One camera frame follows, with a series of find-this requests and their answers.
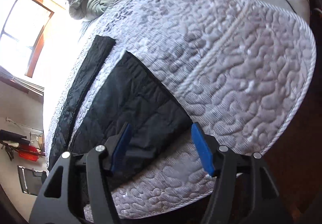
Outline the grey quilted floral bedspread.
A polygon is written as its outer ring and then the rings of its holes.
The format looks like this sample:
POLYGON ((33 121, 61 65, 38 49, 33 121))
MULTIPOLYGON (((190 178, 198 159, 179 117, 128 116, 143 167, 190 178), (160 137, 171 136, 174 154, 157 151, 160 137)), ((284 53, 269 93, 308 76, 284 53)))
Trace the grey quilted floral bedspread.
MULTIPOLYGON (((61 32, 52 42, 54 66, 45 88, 49 168, 58 119, 96 36, 116 43, 82 103, 76 127, 130 52, 192 122, 243 155, 264 154, 279 139, 306 95, 316 61, 307 22, 259 0, 112 0, 96 20, 72 22, 61 32)), ((164 215, 212 192, 215 180, 203 170, 188 130, 141 172, 120 185, 112 182, 121 218, 164 215)))

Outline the wooden framed window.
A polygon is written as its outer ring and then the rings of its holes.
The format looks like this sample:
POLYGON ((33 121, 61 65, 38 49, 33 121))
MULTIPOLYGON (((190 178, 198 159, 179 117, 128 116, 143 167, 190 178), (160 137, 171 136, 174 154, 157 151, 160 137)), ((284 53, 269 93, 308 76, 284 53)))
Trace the wooden framed window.
POLYGON ((1 0, 1 66, 32 77, 54 15, 51 0, 1 0))

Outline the wooden coat rack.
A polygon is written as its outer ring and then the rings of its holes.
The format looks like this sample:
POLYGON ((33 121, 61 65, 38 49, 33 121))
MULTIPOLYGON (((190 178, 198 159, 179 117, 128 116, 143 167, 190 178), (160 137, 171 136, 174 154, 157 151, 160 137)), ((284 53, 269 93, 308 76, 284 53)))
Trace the wooden coat rack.
MULTIPOLYGON (((1 129, 1 145, 2 145, 2 148, 4 148, 5 152, 7 153, 10 161, 13 161, 14 153, 18 154, 19 145, 33 146, 31 141, 28 140, 26 136, 22 136, 20 134, 13 133, 10 131, 5 131, 2 129, 1 129)), ((40 157, 45 156, 45 153, 40 148, 37 148, 37 150, 40 153, 40 157)))

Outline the black mesh metal chair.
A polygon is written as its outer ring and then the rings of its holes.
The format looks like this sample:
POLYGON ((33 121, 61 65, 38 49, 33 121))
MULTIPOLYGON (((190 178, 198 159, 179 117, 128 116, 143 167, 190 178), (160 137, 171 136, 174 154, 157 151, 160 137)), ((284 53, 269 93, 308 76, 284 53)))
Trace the black mesh metal chair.
POLYGON ((47 178, 47 172, 18 166, 18 177, 22 192, 37 196, 47 178))

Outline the black pants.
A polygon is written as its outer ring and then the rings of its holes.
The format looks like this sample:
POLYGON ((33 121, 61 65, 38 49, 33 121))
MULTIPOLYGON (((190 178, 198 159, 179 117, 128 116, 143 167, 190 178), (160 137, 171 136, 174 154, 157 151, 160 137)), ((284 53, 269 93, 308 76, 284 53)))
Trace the black pants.
POLYGON ((89 152, 128 123, 132 138, 113 181, 114 185, 120 185, 141 172, 185 133, 192 120, 161 81, 137 57, 125 52, 98 90, 81 125, 76 127, 82 103, 115 43, 110 37, 94 38, 58 119, 49 165, 53 167, 65 151, 89 152))

